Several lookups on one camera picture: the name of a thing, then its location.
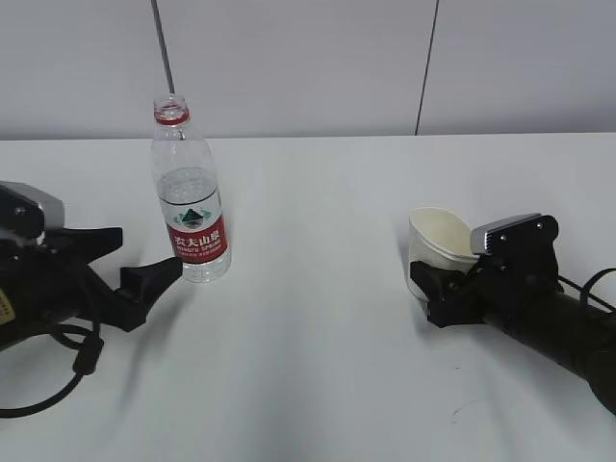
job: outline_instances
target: robotic arm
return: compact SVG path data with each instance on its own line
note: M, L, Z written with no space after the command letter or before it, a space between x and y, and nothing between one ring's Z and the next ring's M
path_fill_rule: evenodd
M590 290L616 269L591 278L579 299L563 294L559 280L569 281L558 276L557 236L553 217L506 218L473 231L471 248L480 257L467 274L412 262L410 276L428 297L430 322L496 327L587 380L616 414L616 317L588 305L592 298L613 310Z
M62 201L28 185L0 182L0 350L49 334L76 349L75 375L39 404L0 409L0 418L24 417L65 398L92 374L103 347L100 324L125 332L145 323L156 300L182 274L179 258L120 269L110 289L89 263L122 246L121 228L64 229ZM92 329L63 324L91 321ZM84 337L82 343L66 336Z

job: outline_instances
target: plastic water bottle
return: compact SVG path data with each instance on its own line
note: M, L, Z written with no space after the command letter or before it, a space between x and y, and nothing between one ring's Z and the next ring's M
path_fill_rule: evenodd
M183 96L157 98L154 118L152 174L173 252L184 262L186 279L212 281L231 264L214 158Z

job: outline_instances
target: white paper cup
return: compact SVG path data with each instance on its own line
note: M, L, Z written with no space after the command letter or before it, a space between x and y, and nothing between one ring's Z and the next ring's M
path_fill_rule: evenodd
M415 209L409 223L406 284L414 296L427 300L411 279L411 262L421 261L442 270L466 273L479 257L471 252L471 228L452 212L435 207Z

